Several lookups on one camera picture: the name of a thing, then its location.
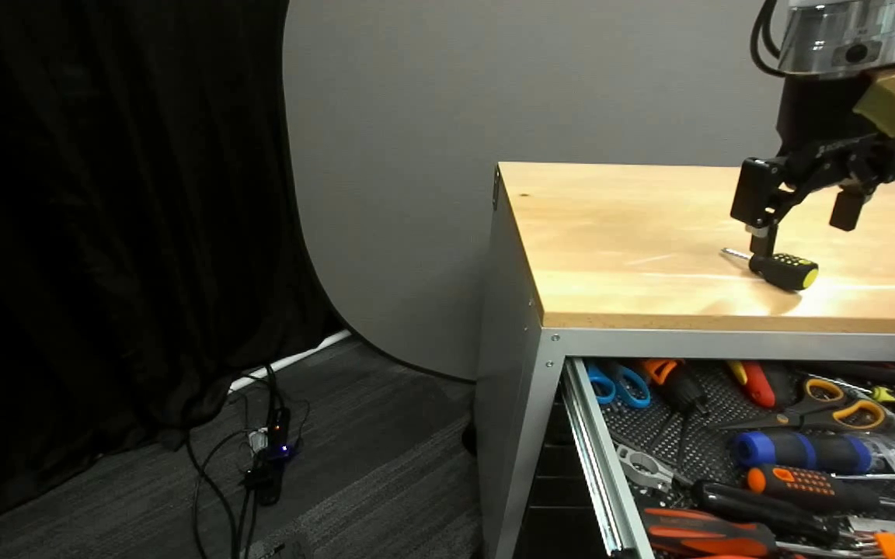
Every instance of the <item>wooden tabletop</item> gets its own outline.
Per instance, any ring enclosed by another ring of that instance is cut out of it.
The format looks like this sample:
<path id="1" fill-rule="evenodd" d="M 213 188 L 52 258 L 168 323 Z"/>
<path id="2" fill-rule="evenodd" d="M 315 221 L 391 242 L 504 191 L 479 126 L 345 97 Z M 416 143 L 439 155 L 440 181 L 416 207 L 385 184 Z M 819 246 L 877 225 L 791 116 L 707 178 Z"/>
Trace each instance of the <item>wooden tabletop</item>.
<path id="1" fill-rule="evenodd" d="M 504 162 L 504 188 L 550 328 L 895 331 L 895 184 L 856 234 L 833 231 L 833 188 L 781 222 L 777 251 L 819 265 L 789 294 L 722 258 L 746 247 L 735 168 Z"/>

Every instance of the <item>black curtain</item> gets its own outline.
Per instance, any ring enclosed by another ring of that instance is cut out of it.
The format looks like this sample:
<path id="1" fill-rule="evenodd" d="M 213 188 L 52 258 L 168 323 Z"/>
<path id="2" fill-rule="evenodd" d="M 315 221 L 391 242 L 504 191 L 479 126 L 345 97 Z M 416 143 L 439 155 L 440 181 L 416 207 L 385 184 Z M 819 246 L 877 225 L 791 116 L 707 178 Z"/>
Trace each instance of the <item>black curtain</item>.
<path id="1" fill-rule="evenodd" d="M 297 234 L 283 18 L 0 0 L 0 512 L 339 325 Z"/>

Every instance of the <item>wooden table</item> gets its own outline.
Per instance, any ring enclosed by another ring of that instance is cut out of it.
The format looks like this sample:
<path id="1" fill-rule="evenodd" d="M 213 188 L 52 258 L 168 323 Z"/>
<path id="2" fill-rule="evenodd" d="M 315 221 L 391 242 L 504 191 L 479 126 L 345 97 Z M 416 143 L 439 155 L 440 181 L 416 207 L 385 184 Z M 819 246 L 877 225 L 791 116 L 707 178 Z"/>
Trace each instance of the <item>wooden table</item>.
<path id="1" fill-rule="evenodd" d="M 474 427 L 486 557 L 512 557 L 548 413 L 569 358 L 895 359 L 895 184 L 856 234 L 835 188 L 781 225 L 819 277 L 777 291 L 725 262 L 750 235 L 735 168 L 498 165 Z"/>

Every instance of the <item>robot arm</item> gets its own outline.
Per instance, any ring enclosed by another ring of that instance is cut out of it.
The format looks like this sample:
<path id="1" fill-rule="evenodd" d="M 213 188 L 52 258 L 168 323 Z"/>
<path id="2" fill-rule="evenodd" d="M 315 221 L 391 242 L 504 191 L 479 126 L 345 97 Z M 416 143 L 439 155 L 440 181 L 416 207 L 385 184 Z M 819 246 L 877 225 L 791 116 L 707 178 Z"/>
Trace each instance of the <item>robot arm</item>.
<path id="1" fill-rule="evenodd" d="M 750 267 L 799 291 L 818 265 L 777 254 L 781 221 L 811 191 L 839 186 L 829 222 L 856 231 L 864 203 L 895 181 L 895 135 L 856 111 L 874 75 L 895 69 L 895 0 L 791 0 L 782 47 L 767 37 L 777 0 L 753 29 L 753 58 L 782 78 L 781 153 L 746 157 L 729 216 L 750 225 Z"/>

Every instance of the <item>gray backdrop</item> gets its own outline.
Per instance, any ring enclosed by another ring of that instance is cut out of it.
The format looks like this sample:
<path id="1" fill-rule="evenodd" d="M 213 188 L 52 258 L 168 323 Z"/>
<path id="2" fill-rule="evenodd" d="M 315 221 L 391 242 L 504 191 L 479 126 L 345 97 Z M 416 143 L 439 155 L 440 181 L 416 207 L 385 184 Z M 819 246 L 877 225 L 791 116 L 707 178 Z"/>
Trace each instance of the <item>gray backdrop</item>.
<path id="1" fill-rule="evenodd" d="M 495 162 L 774 155 L 781 80 L 750 58 L 754 11 L 757 0 L 294 0 L 294 195 L 347 325 L 413 367 L 474 373 Z"/>

